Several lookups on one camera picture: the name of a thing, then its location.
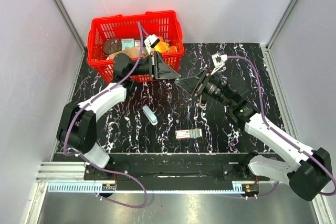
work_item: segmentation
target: brown round object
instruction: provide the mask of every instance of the brown round object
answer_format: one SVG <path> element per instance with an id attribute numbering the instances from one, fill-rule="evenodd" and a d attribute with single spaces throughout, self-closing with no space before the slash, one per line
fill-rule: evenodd
<path id="1" fill-rule="evenodd" d="M 115 52 L 121 51 L 121 41 L 119 38 L 108 39 L 103 46 L 103 52 L 105 55 L 110 55 Z"/>

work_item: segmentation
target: metal floor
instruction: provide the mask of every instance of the metal floor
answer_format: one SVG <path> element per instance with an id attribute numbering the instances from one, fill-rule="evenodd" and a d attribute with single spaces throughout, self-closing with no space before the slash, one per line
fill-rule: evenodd
<path id="1" fill-rule="evenodd" d="M 261 185 L 261 195 L 271 189 Z M 141 204 L 142 195 L 115 194 L 113 199 Z M 231 199 L 223 195 L 149 195 L 143 209 L 100 201 L 91 194 L 47 193 L 39 224 L 130 223 L 318 223 L 312 203 L 280 185 L 271 196 L 259 200 Z"/>

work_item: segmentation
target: marble tabletop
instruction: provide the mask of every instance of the marble tabletop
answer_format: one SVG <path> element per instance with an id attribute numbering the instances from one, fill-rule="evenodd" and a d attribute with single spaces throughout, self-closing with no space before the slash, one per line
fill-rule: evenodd
<path id="1" fill-rule="evenodd" d="M 262 99 L 267 117 L 284 128 L 267 66 L 259 44 L 218 43 L 184 44 L 181 77 L 195 75 L 200 70 L 214 68 L 211 55 L 216 52 L 249 58 L 256 66 L 261 83 Z M 229 60 L 220 71 L 223 78 L 242 76 L 251 89 L 248 100 L 260 106 L 257 82 L 250 66 L 239 60 Z M 107 83 L 84 59 L 72 102 L 82 102 L 104 89 Z M 107 153 L 237 153 L 269 152 L 263 142 L 242 132 L 228 121 L 225 107 L 209 98 L 206 109 L 197 99 L 178 88 L 174 81 L 138 83 L 129 99 L 109 110 L 97 122 L 97 141 Z M 153 126 L 142 111 L 144 105 L 154 112 L 158 124 Z M 203 137 L 177 140 L 175 131 L 201 129 Z M 62 152 L 59 145 L 57 152 Z"/>

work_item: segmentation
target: red plastic basket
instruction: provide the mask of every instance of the red plastic basket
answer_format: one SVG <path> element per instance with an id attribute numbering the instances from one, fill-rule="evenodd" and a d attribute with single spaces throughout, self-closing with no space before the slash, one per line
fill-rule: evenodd
<path id="1" fill-rule="evenodd" d="M 162 54 L 165 62 L 178 71 L 180 59 L 184 54 L 182 30 L 176 13 L 172 10 L 164 12 L 146 12 L 144 15 L 95 18 L 91 23 L 88 38 L 88 63 L 94 67 L 107 83 L 113 79 L 113 59 L 106 60 L 103 44 L 112 38 L 140 39 L 137 22 L 149 34 L 156 34 L 164 39 L 170 39 L 170 45 L 177 47 L 177 52 Z M 137 82 L 152 81 L 150 75 L 132 76 Z"/>

